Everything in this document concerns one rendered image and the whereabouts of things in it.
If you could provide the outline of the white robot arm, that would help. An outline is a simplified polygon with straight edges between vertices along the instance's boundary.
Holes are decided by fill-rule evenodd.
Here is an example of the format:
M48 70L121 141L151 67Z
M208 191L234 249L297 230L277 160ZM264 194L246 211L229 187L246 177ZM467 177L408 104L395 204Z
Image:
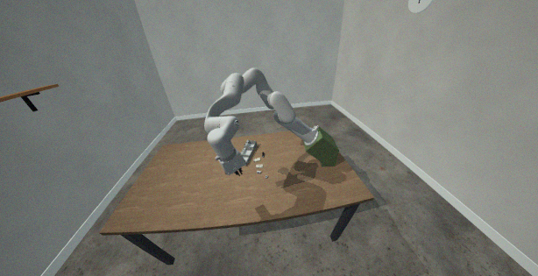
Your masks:
M236 117L220 117L220 115L238 105L241 95L255 84L257 93L267 108L275 110L273 116L278 124L304 140L305 145L312 145L317 140L319 126L309 128L295 117L295 111L286 97L280 92L273 92L264 74L254 67L245 72L243 76L238 73L231 74L221 86L223 96L209 108L204 128L208 133L207 140L217 155L216 160L227 162L234 159L237 153L231 139L239 128L239 121ZM272 92L273 94L271 94Z

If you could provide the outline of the grey open-top bin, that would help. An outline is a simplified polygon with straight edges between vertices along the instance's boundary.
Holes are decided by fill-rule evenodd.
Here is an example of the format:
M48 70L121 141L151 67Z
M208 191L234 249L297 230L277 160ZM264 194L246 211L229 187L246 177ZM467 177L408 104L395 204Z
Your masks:
M241 151L241 155L245 159L245 166L247 166L255 148L257 146L257 141L247 140L244 149Z

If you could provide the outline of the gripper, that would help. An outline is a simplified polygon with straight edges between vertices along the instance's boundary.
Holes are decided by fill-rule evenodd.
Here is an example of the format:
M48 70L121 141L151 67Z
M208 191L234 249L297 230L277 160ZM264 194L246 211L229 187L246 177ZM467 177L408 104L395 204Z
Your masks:
M236 148L235 148L236 149ZM243 156L241 155L241 153L236 149L236 156L234 157L234 159L230 160L230 161L227 161L227 162L223 162L223 161L220 161L220 164L224 170L224 172L228 175L230 174L233 174L233 173L236 173L236 175L240 176L240 174L238 173L238 171L242 174L242 166L245 165L245 159L243 158ZM238 170L238 171L237 171ZM241 170L241 171L240 171Z

